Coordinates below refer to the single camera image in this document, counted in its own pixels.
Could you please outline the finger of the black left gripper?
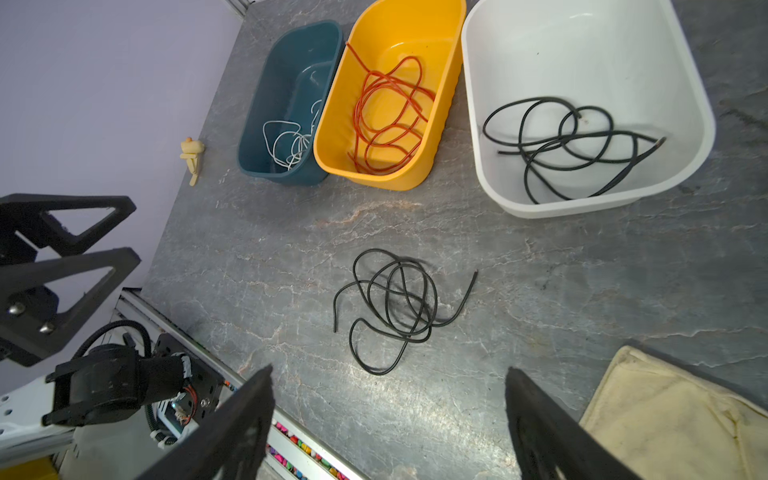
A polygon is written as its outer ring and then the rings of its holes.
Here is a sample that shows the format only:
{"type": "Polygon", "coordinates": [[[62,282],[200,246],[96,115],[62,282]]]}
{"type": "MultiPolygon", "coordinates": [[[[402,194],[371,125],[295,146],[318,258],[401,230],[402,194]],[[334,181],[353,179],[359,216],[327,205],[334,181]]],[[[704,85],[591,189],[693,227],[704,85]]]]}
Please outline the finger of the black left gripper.
{"type": "Polygon", "coordinates": [[[136,210],[127,196],[11,194],[1,198],[1,262],[24,264],[38,251],[86,252],[136,210]]]}
{"type": "Polygon", "coordinates": [[[1,268],[1,358],[30,367],[60,352],[139,265],[117,248],[1,268]],[[100,277],[78,297],[54,291],[86,274],[100,277]]]}

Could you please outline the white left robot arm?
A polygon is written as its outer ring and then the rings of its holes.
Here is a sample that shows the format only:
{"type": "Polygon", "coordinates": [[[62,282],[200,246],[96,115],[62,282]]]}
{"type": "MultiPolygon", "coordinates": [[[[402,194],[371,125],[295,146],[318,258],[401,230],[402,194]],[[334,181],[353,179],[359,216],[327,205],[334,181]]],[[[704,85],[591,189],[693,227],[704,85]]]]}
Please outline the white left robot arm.
{"type": "MultiPolygon", "coordinates": [[[[1,200],[1,356],[31,367],[62,351],[139,265],[123,247],[94,245],[134,212],[126,196],[12,194],[1,200]]],[[[143,411],[168,448],[220,401],[225,379],[168,333],[120,319],[72,358],[1,398],[1,463],[51,453],[79,427],[143,411]]]]}

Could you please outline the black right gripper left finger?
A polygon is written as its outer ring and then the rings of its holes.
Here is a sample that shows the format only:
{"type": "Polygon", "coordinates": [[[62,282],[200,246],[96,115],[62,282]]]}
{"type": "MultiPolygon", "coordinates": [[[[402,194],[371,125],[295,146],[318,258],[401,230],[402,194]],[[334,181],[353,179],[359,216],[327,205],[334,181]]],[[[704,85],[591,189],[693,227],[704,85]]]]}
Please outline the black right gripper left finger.
{"type": "Polygon", "coordinates": [[[256,372],[221,408],[139,477],[141,479],[254,479],[266,457],[275,409],[272,374],[256,372]]]}

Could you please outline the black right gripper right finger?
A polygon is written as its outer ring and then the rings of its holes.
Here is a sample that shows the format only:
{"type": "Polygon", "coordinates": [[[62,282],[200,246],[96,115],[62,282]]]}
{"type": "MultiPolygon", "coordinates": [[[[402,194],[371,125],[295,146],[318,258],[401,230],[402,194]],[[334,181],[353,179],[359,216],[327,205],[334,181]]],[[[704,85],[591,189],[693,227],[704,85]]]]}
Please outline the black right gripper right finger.
{"type": "Polygon", "coordinates": [[[636,479],[522,370],[505,379],[508,427],[523,479],[636,479]]]}

